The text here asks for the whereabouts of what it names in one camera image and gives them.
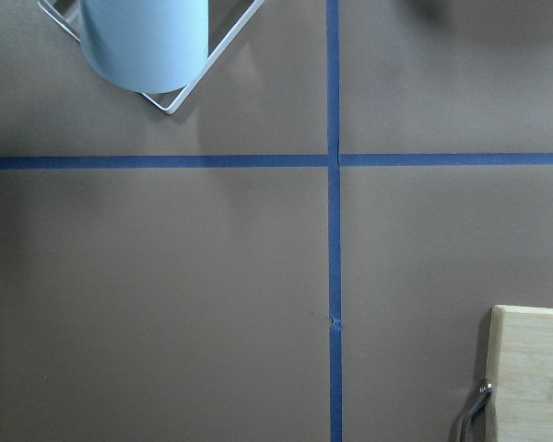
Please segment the paper towel roll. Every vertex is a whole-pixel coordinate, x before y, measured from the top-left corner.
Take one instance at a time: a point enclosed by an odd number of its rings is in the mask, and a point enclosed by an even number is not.
[[[80,0],[88,63],[135,92],[186,86],[208,56],[208,0]]]

